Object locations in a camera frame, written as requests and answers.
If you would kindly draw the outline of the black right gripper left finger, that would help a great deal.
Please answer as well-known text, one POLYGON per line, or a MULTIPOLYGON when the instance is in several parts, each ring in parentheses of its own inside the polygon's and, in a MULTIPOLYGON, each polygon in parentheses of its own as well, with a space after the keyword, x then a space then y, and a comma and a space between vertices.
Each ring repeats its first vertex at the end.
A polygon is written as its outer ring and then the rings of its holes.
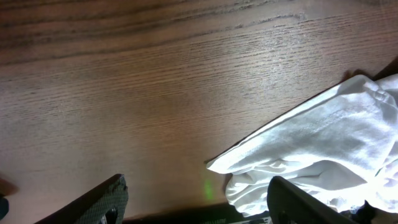
POLYGON ((115 174, 36 224, 122 224, 128 198, 124 175, 115 174))

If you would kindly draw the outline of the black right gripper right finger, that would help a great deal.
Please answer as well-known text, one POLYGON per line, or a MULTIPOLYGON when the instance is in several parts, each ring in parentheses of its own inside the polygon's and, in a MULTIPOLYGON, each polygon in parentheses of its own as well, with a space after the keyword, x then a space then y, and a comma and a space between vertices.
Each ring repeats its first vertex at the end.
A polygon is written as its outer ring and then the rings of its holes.
POLYGON ((269 183, 267 205, 273 224, 355 224, 281 176, 269 183))

